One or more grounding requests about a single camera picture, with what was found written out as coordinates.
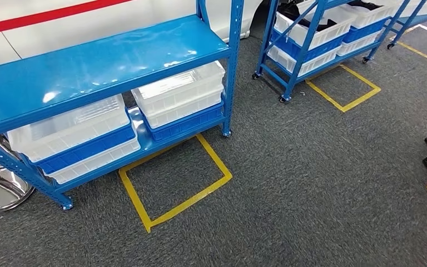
shelf post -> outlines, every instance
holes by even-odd
[[[409,3],[410,3],[410,0],[405,0],[404,3],[402,3],[402,5],[400,6],[399,11],[397,11],[397,14],[395,15],[395,21],[397,21],[397,19],[400,18],[400,15],[402,14],[402,12],[404,11],[404,9],[406,8],[406,6]],[[420,1],[420,4],[418,4],[418,6],[416,7],[416,9],[413,11],[413,13],[411,14],[411,16],[406,20],[405,24],[402,26],[402,28],[400,29],[399,33],[397,33],[397,36],[395,36],[394,40],[392,41],[392,43],[394,45],[397,43],[397,41],[400,39],[400,37],[402,37],[402,35],[408,29],[408,25],[410,25],[412,23],[413,19],[416,17],[416,15],[418,15],[418,12],[420,12],[420,10],[423,8],[423,6],[425,5],[425,3],[426,3],[426,0],[421,0]]]
[[[196,14],[210,27],[205,0],[196,0]]]
[[[224,97],[225,122],[222,126],[222,134],[230,136],[230,121],[233,110],[233,92],[235,88],[236,65],[238,64],[238,53],[240,52],[241,21],[243,20],[244,0],[232,0],[230,13],[230,38],[229,46],[231,54],[228,58],[227,78]]]
[[[307,36],[305,37],[304,44],[302,45],[302,49],[300,50],[299,56],[297,57],[297,62],[294,66],[294,71],[289,78],[289,82],[287,84],[286,90],[284,94],[281,96],[282,101],[289,102],[290,95],[292,94],[292,89],[294,88],[297,77],[299,76],[300,69],[302,68],[302,64],[304,62],[305,56],[309,51],[310,44],[312,43],[312,39],[315,35],[316,29],[318,28],[318,24],[320,23],[321,18],[323,17],[323,13],[325,12],[325,4],[327,0],[316,0],[317,6],[314,13],[314,18],[310,23],[309,30],[307,31]]]
[[[261,52],[259,54],[260,58],[258,60],[258,64],[256,66],[256,75],[261,76],[262,74],[262,67],[261,65],[264,64],[266,61],[266,55],[267,51],[266,48],[269,46],[269,40],[271,38],[272,29],[274,28],[274,23],[276,21],[276,12],[277,7],[279,5],[279,0],[270,0],[269,3],[269,14],[267,15],[267,23],[266,28],[264,29],[264,35],[262,37],[262,44],[261,44]]]
[[[64,210],[73,207],[72,200],[64,194],[56,193],[54,186],[50,184],[37,169],[27,166],[20,159],[5,151],[2,147],[0,147],[0,165],[14,172],[22,180],[60,204]]]
[[[380,35],[380,37],[379,37],[379,44],[382,44],[385,41],[385,39],[387,37],[387,34],[389,34],[389,32],[393,29],[393,27],[395,25],[395,22],[397,22],[397,20],[400,18],[400,15],[402,14],[402,12],[405,10],[406,6],[409,3],[410,3],[410,0],[405,0],[402,3],[402,5],[400,5],[399,10],[393,16],[392,20],[389,22],[389,25],[387,25],[385,27],[384,32]],[[420,4],[416,7],[415,11],[411,14],[410,18],[407,19],[407,21],[402,26],[402,28],[400,29],[400,31],[397,33],[397,36],[395,36],[395,38],[391,42],[391,44],[395,45],[397,43],[397,41],[400,39],[400,37],[402,36],[402,34],[404,34],[404,32],[406,31],[406,29],[408,28],[408,25],[415,18],[415,16],[418,14],[418,12],[420,12],[421,8],[423,7],[423,5],[425,3],[426,3],[426,0],[421,0]],[[377,50],[379,49],[379,46],[377,46],[377,47],[375,47],[375,48],[373,48],[371,50],[371,52],[369,53],[369,55],[366,57],[367,60],[371,60],[374,57],[374,55],[376,54]]]

plastic crate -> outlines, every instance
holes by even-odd
[[[377,36],[379,36],[380,32],[373,33],[369,36],[366,36],[364,38],[361,38],[357,41],[351,42],[351,43],[343,43],[341,45],[341,48],[336,53],[338,56],[344,56],[348,53],[351,53],[353,51],[356,51],[360,48],[363,48],[367,45],[370,45],[375,42]]]
[[[146,128],[153,136],[153,139],[159,142],[165,139],[172,138],[173,136],[182,134],[183,132],[192,130],[193,128],[197,128],[203,124],[209,123],[212,120],[221,117],[223,107],[224,103],[223,101],[221,101],[219,104],[196,112],[180,120],[163,125],[156,129],[150,128],[149,125],[146,125]]]
[[[51,174],[134,138],[135,132],[130,122],[126,126],[120,127],[44,160],[32,163],[32,165],[40,167],[46,174]]]
[[[384,18],[380,21],[377,21],[377,22],[375,22],[371,25],[368,25],[364,28],[361,28],[361,29],[358,29],[358,28],[351,26],[351,29],[349,30],[349,32],[347,33],[345,38],[343,38],[343,42],[351,43],[351,42],[357,41],[359,39],[362,39],[364,37],[367,37],[371,34],[374,34],[376,32],[380,32],[382,30],[382,28],[384,27],[386,21],[387,21],[387,19]]]
[[[127,125],[116,95],[7,132],[12,150],[37,162]]]
[[[281,33],[278,32],[276,29],[272,31],[271,34],[271,40],[275,40],[279,37]],[[339,47],[341,45],[341,42],[343,41],[343,38],[345,35],[342,35],[336,39],[331,40],[330,42],[326,42],[322,44],[321,46],[318,46],[314,49],[311,49],[307,52],[305,55],[304,62],[313,60],[316,57],[319,57],[323,55],[324,53],[335,49],[336,47]],[[294,40],[289,38],[288,36],[283,36],[280,38],[276,43],[275,46],[289,54],[293,59],[297,60],[300,50],[302,49],[301,46],[299,46]]]
[[[297,7],[299,8],[300,13],[303,13],[313,3],[314,1],[305,1],[298,4]],[[312,10],[309,14],[307,14],[305,18],[311,21],[313,16],[314,16],[314,10]],[[323,15],[323,19],[332,19],[337,24],[328,29],[324,29],[323,31],[316,32],[312,39],[312,42],[310,43],[309,50],[312,50],[315,47],[321,46],[324,43],[330,42],[331,40],[334,40],[346,34],[349,31],[349,28],[351,27],[351,23],[354,21],[355,18],[356,18],[355,15],[353,15],[352,13],[340,7],[327,9]],[[294,22],[293,20],[277,12],[276,24],[274,25],[274,27],[279,32],[282,33],[290,25],[292,25],[293,22]],[[292,40],[294,40],[299,46],[302,47],[304,45],[304,40],[305,40],[305,37],[307,36],[308,30],[309,29],[307,27],[297,24],[291,29],[291,31],[288,33],[288,36],[292,38]]]
[[[136,128],[133,123],[132,131],[136,133]],[[107,165],[113,161],[121,159],[137,150],[139,150],[140,143],[138,142],[137,135],[135,138],[130,139],[118,146],[111,149],[105,150],[99,154],[89,157],[85,160],[79,161],[73,165],[70,165],[64,169],[55,171],[51,174],[44,173],[48,177],[54,178],[58,184],[64,184],[65,182],[71,181],[80,177],[81,175],[87,174],[90,171],[96,170],[104,165]]]
[[[144,114],[148,124],[152,129],[155,129],[221,102],[221,94],[224,90],[222,84],[217,85],[215,90],[207,90],[206,88],[204,90],[208,93],[198,96],[194,100],[179,103],[175,107],[163,109],[151,115]]]
[[[327,64],[328,62],[332,61],[336,57],[337,51],[340,49],[340,47],[336,47],[335,49],[324,53],[323,55],[314,58],[311,61],[308,61],[306,63],[302,64],[302,67],[300,68],[299,77],[302,75],[305,75],[314,69]],[[290,73],[294,71],[295,59],[293,59],[291,56],[289,56],[286,52],[283,50],[277,48],[276,46],[273,46],[267,53],[267,55],[280,65],[282,65],[284,68],[286,68]]]
[[[383,19],[387,20],[389,17],[392,17],[395,14],[395,11],[400,7],[399,2],[396,0],[370,0],[365,2],[374,3],[381,7],[374,10],[368,10],[366,8],[353,7],[348,4],[340,6],[346,11],[356,15],[356,19],[352,22],[351,26],[358,29],[364,28],[375,22],[382,21]]]
[[[132,90],[132,94],[145,115],[168,110],[180,103],[194,100],[217,89],[222,84],[225,70],[219,61],[194,68],[178,75],[150,83]]]
[[[400,15],[400,18],[410,17],[419,4],[420,4],[420,0],[411,0],[410,3],[408,3],[404,11],[402,12],[402,14]],[[418,12],[418,16],[421,16],[421,15],[427,15],[427,1]]]

car body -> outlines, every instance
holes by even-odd
[[[92,0],[0,0],[0,21],[70,7]],[[262,0],[245,0],[242,37],[249,35]],[[211,28],[224,41],[231,0],[207,0]],[[77,15],[0,32],[0,64],[77,45],[196,12],[195,0],[131,0]]]

shelf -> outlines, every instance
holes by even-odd
[[[400,25],[404,25],[409,18],[410,17],[399,18],[397,20],[397,23],[400,24]],[[410,27],[413,27],[415,25],[418,25],[418,24],[421,24],[421,23],[424,23],[424,22],[427,22],[427,15],[416,16],[413,19],[413,21],[410,22],[410,25],[408,25],[408,27],[410,28]]]
[[[230,54],[191,15],[0,65],[0,134]]]
[[[334,7],[340,6],[342,4],[349,3],[351,1],[352,0],[328,0],[326,5],[325,5],[325,9],[334,8]]]
[[[140,143],[141,149],[138,151],[135,151],[134,153],[127,155],[119,160],[116,160],[114,162],[111,162],[104,167],[101,167],[97,170],[91,171],[81,177],[78,177],[74,180],[71,180],[69,182],[66,182],[62,185],[59,185],[57,183],[54,183],[56,186],[56,192],[63,193],[66,192],[72,188],[75,188],[77,186],[80,186],[86,182],[89,182],[91,180],[94,180],[104,174],[107,174],[111,171],[115,171],[121,167],[124,167],[132,162],[135,162],[139,159],[142,159],[150,154],[153,154],[157,151],[160,151],[162,149],[165,149],[171,145],[174,145],[178,142],[181,142],[182,140],[186,140],[189,137],[192,137],[196,135],[199,132],[208,130],[214,126],[217,126],[219,124],[222,124],[225,120],[225,117],[220,117],[214,121],[211,121],[209,123],[206,123],[202,126],[199,126],[198,128],[184,133],[182,135],[174,136],[170,139],[163,140],[160,142],[155,142],[153,138],[151,137],[151,134],[147,131],[146,125],[143,122],[142,115],[140,113],[140,109],[138,107],[134,107],[130,109],[129,111],[130,117],[132,118],[132,121],[134,122],[137,134],[138,134],[138,141]]]
[[[338,63],[340,63],[342,61],[345,61],[345,60],[347,60],[349,58],[355,57],[355,56],[357,56],[357,55],[359,55],[361,53],[364,53],[364,52],[366,52],[368,50],[371,50],[371,49],[379,46],[379,44],[380,44],[380,42],[376,41],[376,42],[374,42],[372,44],[369,44],[369,45],[367,45],[367,46],[365,46],[365,47],[363,47],[361,49],[358,49],[358,50],[356,50],[356,51],[354,51],[352,53],[349,53],[349,54],[347,54],[345,56],[342,56],[342,57],[336,56],[336,58],[334,60],[328,62],[327,64],[324,64],[324,65],[316,68],[315,70],[313,70],[313,71],[311,71],[311,72],[309,72],[309,73],[307,73],[305,75],[302,75],[302,76],[298,77],[294,85],[296,85],[299,82],[304,81],[305,79],[307,79],[309,77],[313,77],[313,76],[317,75],[318,73],[322,72],[323,70],[325,70],[325,69],[327,69],[327,68],[329,68],[329,67],[331,67],[333,65],[336,65],[336,64],[338,64]],[[277,63],[276,61],[274,61],[272,58],[267,57],[267,59],[270,60],[271,62],[273,62],[274,65],[276,67],[280,68],[285,74],[287,74],[289,76],[292,75],[292,73],[290,73],[286,68],[284,68],[282,65],[280,65],[279,63]]]

blue metal shelf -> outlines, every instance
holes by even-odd
[[[411,28],[413,26],[416,26],[418,24],[421,24],[427,21],[427,15],[417,16],[425,3],[426,3],[426,0],[421,0],[410,17],[403,17],[398,19],[397,23],[401,25],[400,29],[394,29],[393,27],[391,27],[391,31],[395,32],[397,35],[394,37],[392,42],[387,46],[387,48],[390,49],[394,47],[408,28]]]
[[[195,130],[192,130],[190,132],[184,133],[182,135],[177,135],[172,138],[169,138],[167,140],[163,140],[160,142],[156,142],[153,137],[151,136],[151,133],[147,130],[146,124],[143,121],[142,115],[140,113],[140,109],[138,107],[132,108],[129,110],[130,117],[132,118],[132,121],[135,123],[137,134],[138,134],[138,141],[140,143],[140,150],[135,151],[134,153],[127,155],[119,160],[116,160],[114,162],[111,162],[110,164],[105,165],[102,168],[99,168],[97,170],[91,171],[85,175],[82,175],[74,180],[71,180],[69,182],[66,182],[62,185],[56,186],[56,192],[66,192],[70,189],[73,189],[75,187],[78,187],[86,182],[89,182],[91,180],[94,180],[95,178],[98,178],[106,173],[109,173],[111,171],[115,171],[125,165],[128,165],[134,161],[137,161],[139,159],[142,159],[150,154],[153,154],[157,151],[160,151],[166,147],[169,147],[171,145],[174,145],[182,140],[185,140],[189,137],[195,136],[197,133],[208,130],[214,126],[220,125],[225,121],[225,117],[222,116],[218,118],[217,120],[211,121],[205,125],[202,125],[199,128],[196,128]]]
[[[229,43],[208,23],[205,0],[196,14],[146,28],[0,65],[0,134],[221,58],[228,59],[223,116],[189,132],[154,142],[134,108],[141,149],[63,185],[49,181],[35,166],[0,147],[0,164],[60,204],[73,206],[63,193],[199,132],[222,126],[230,136],[236,65],[244,0],[232,0]]]
[[[334,7],[340,6],[342,4],[349,3],[351,1],[353,1],[353,0],[327,0],[326,5],[325,5],[325,9],[334,8]]]
[[[404,17],[404,18],[399,18],[397,20],[397,23],[400,25],[405,25],[405,23],[408,21],[410,17]],[[410,22],[410,24],[408,24],[408,27],[413,27],[415,25],[418,24],[422,24],[427,22],[427,15],[419,15],[419,16],[415,16],[415,18]]]
[[[370,53],[368,56],[364,57],[363,62],[366,63],[367,61],[371,60],[373,58],[374,54],[376,53],[377,49],[379,48],[379,46],[385,40],[385,37],[387,36],[387,34],[391,31],[392,26],[396,23],[400,14],[402,14],[402,11],[405,9],[405,7],[410,2],[410,0],[404,0],[403,1],[402,5],[400,6],[398,11],[396,12],[395,16],[390,19],[389,24],[387,26],[385,26],[384,32],[380,35],[379,39],[376,42],[374,42],[368,46],[365,46],[365,47],[363,47],[357,51],[354,51],[354,52],[352,52],[346,56],[343,56],[343,57],[338,56],[334,60],[332,60],[331,62],[329,62],[323,66],[320,66],[319,68],[317,68],[317,69],[315,69],[315,70],[313,70],[313,71],[311,71],[305,75],[299,76],[299,72],[300,72],[300,69],[302,68],[302,64],[305,62],[307,53],[309,52],[310,43],[312,42],[312,39],[314,37],[314,34],[315,34],[316,29],[318,27],[318,24],[319,24],[320,20],[322,19],[325,10],[327,10],[329,8],[337,7],[341,4],[345,4],[348,2],[350,2],[350,1],[347,1],[347,0],[315,0],[314,3],[312,3],[311,6],[306,11],[304,11],[302,14],[300,14],[300,16],[296,20],[294,20],[292,25],[290,25],[286,30],[284,30],[283,33],[281,33],[278,37],[274,38],[274,40],[273,40],[271,36],[272,36],[273,30],[274,30],[274,21],[275,21],[275,17],[276,17],[277,6],[279,4],[279,0],[271,0],[270,8],[269,8],[269,17],[267,20],[266,29],[264,31],[264,36],[262,39],[261,52],[260,52],[258,64],[256,67],[256,71],[253,74],[253,78],[257,79],[259,76],[262,75],[262,72],[265,70],[274,79],[278,80],[281,85],[283,85],[285,87],[285,91],[281,95],[280,101],[281,102],[289,102],[291,100],[291,94],[292,94],[293,87],[297,83],[307,79],[308,77],[314,76],[314,75],[320,73],[321,71],[323,71],[324,69],[329,68],[332,65],[338,64],[339,62],[342,62],[342,61],[344,61],[350,57],[354,57],[354,56],[361,54],[361,53],[364,53],[366,51],[370,51]],[[300,52],[298,53],[298,56],[296,56],[296,58],[294,58],[296,60],[294,70],[292,72],[289,72],[284,67],[282,67],[282,65],[280,65],[278,62],[275,62],[273,59],[268,57],[267,53],[272,46],[274,46],[278,43],[278,41],[280,40],[280,38],[282,36],[286,35],[293,27],[295,27],[295,25],[297,25],[298,21],[303,19],[313,9],[315,9],[314,16],[313,16],[312,21],[310,22],[309,30],[308,30],[307,35],[305,37],[304,44],[302,45],[302,48],[301,48]],[[277,66],[285,74],[287,74],[289,76],[289,81],[288,82],[284,81],[272,69],[270,69],[265,64],[266,60],[273,62],[275,64],[275,66]]]
[[[0,133],[230,54],[191,15],[0,65]]]

